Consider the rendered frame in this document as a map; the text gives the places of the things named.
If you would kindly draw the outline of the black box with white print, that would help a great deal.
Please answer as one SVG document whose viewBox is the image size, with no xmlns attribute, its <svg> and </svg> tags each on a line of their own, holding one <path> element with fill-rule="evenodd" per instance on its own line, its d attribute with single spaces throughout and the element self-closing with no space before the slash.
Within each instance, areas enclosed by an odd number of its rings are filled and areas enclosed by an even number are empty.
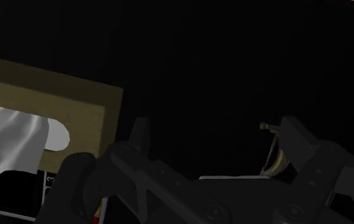
<svg viewBox="0 0 354 224">
<path fill-rule="evenodd" d="M 45 171 L 0 174 L 0 224 L 34 224 L 55 177 Z"/>
</svg>

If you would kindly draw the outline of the red yellow white small object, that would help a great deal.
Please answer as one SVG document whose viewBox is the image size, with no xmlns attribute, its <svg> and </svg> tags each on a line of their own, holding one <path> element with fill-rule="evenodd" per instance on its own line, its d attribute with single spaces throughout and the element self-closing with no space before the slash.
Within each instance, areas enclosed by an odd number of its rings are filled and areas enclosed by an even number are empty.
<svg viewBox="0 0 354 224">
<path fill-rule="evenodd" d="M 107 204 L 108 204 L 108 198 L 103 198 L 100 206 L 98 207 L 95 215 L 93 216 L 92 224 L 104 224 Z"/>
</svg>

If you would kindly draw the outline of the white tissue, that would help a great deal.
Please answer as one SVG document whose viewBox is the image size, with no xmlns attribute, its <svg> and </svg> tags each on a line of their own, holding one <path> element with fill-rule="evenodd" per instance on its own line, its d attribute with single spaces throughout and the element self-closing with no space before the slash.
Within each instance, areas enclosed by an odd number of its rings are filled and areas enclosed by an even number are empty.
<svg viewBox="0 0 354 224">
<path fill-rule="evenodd" d="M 65 150 L 67 128 L 57 120 L 0 107 L 0 174 L 36 174 L 43 152 Z"/>
</svg>

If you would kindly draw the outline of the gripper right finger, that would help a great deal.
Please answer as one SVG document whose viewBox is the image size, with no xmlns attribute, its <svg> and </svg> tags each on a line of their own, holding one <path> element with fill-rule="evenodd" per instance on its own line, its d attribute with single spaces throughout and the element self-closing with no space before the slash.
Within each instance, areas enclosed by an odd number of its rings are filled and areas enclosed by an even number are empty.
<svg viewBox="0 0 354 224">
<path fill-rule="evenodd" d="M 292 116 L 282 118 L 279 134 L 297 175 L 275 208 L 275 224 L 354 224 L 329 207 L 335 193 L 354 201 L 354 155 L 318 140 Z"/>
</svg>

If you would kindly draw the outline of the tan tissue box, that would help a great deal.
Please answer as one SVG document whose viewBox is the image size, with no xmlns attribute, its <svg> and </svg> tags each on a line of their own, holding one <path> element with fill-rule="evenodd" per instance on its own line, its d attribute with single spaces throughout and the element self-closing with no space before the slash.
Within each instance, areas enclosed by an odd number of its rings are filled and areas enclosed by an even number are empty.
<svg viewBox="0 0 354 224">
<path fill-rule="evenodd" d="M 61 73 L 0 59 L 0 107 L 58 120 L 70 142 L 44 151 L 42 171 L 56 173 L 72 153 L 100 157 L 114 142 L 123 90 Z"/>
</svg>

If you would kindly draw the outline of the brass curved metal object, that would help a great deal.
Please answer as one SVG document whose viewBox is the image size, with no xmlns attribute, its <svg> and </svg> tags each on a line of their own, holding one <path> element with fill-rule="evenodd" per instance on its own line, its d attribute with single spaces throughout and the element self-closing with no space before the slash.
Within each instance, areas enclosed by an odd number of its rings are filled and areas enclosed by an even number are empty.
<svg viewBox="0 0 354 224">
<path fill-rule="evenodd" d="M 260 171 L 260 175 L 267 176 L 269 178 L 275 177 L 279 175 L 281 172 L 283 172 L 287 168 L 288 164 L 290 163 L 288 157 L 285 155 L 283 150 L 279 147 L 280 127 L 276 125 L 270 125 L 265 122 L 260 122 L 259 128 L 260 130 L 268 130 L 270 133 L 274 135 L 273 141 L 269 148 L 267 159 Z M 273 163 L 270 163 L 270 159 L 274 151 L 277 151 L 277 155 L 275 161 Z"/>
</svg>

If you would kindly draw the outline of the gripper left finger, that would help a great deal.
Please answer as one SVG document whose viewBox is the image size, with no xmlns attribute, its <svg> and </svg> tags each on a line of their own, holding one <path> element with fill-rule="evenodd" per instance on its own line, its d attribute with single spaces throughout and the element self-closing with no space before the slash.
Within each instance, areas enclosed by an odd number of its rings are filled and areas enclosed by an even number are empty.
<svg viewBox="0 0 354 224">
<path fill-rule="evenodd" d="M 92 224 L 103 198 L 113 195 L 140 224 L 230 224 L 219 200 L 166 164 L 148 159 L 150 123 L 137 118 L 128 141 L 99 158 L 67 156 L 37 216 L 37 224 Z"/>
</svg>

